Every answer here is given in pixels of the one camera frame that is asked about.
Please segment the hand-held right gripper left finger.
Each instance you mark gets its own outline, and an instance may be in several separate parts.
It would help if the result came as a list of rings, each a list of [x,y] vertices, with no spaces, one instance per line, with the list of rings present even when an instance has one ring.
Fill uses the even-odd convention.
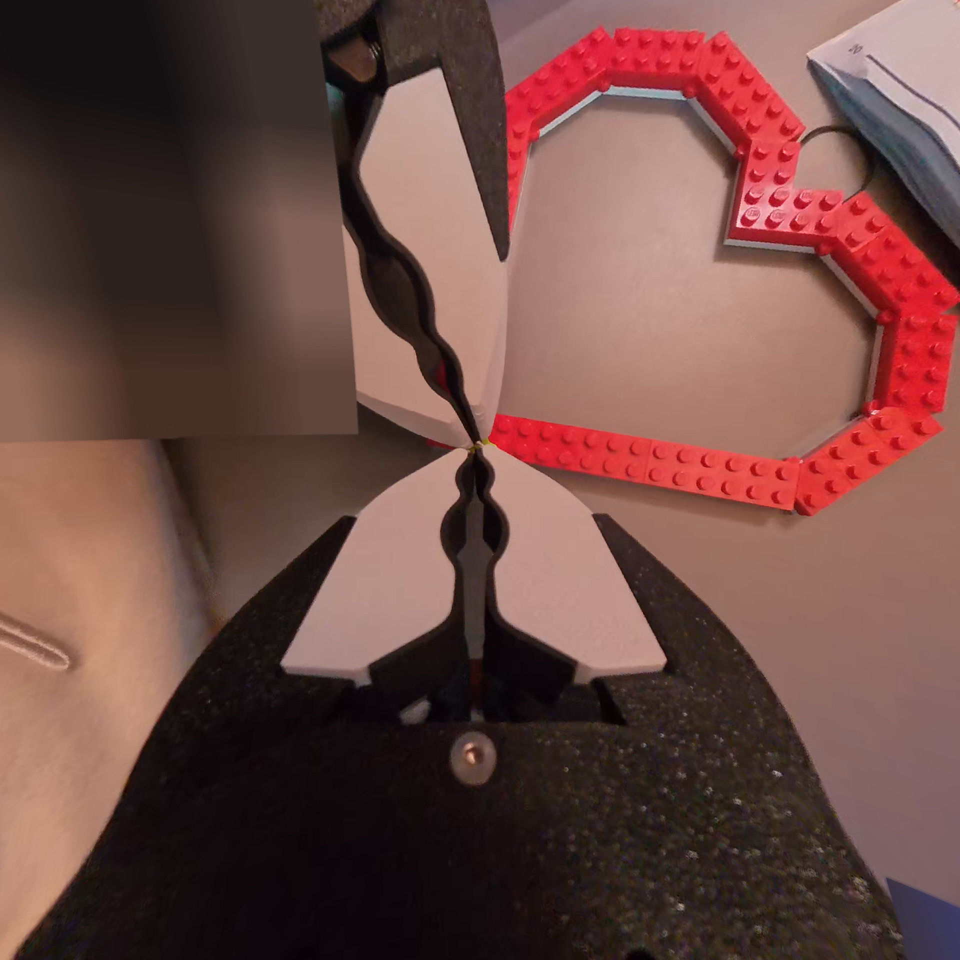
[[[283,655],[286,673],[366,686],[376,663],[447,619],[455,571],[441,528],[468,453],[448,451],[361,510]]]

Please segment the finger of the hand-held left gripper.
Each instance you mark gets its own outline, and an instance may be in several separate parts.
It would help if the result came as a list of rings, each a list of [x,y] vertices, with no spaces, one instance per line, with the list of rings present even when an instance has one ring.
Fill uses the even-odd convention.
[[[474,224],[419,221],[404,235],[426,271],[438,335],[460,364],[466,407],[474,413]],[[361,258],[342,233],[357,400],[422,437],[450,447],[471,443],[451,400],[423,373],[414,345],[389,329],[364,287]]]
[[[503,377],[508,269],[493,235],[438,67],[390,88],[359,164],[374,211],[424,269],[438,334],[456,354],[482,439]],[[389,330],[357,278],[357,400],[444,445],[468,445],[449,402],[430,388],[414,348]]]

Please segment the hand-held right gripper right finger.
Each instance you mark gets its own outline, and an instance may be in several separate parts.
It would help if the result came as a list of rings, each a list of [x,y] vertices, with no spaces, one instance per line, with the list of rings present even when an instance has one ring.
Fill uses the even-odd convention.
[[[506,521],[491,571],[506,626],[557,655],[562,682],[662,671],[666,654],[590,509],[498,448],[484,458],[489,496]]]

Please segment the red brick heart frame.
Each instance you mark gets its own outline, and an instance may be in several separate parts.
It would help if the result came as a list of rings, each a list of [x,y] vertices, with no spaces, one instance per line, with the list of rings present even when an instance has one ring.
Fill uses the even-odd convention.
[[[870,395],[801,458],[771,459],[497,414],[484,438],[571,473],[813,516],[942,431],[957,289],[864,189],[803,188],[806,126],[724,31],[597,28],[506,94],[510,224],[532,145],[603,95],[690,104],[737,162],[733,246],[815,255],[878,325]]]

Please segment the person's beige clothed leg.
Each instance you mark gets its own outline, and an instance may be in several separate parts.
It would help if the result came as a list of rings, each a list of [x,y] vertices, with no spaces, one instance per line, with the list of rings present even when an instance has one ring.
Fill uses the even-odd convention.
[[[102,833],[214,632],[209,571],[160,444],[1,446],[1,954]]]

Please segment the open instruction booklet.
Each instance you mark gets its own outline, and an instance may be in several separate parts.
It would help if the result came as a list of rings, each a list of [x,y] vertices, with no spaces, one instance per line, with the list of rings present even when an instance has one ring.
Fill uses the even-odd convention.
[[[846,119],[958,246],[958,2],[897,2],[807,60]]]

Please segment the blue plastic bin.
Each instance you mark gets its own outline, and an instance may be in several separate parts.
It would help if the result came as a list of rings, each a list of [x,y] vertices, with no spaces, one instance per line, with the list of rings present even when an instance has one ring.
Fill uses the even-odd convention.
[[[907,959],[959,959],[959,907],[888,878]]]

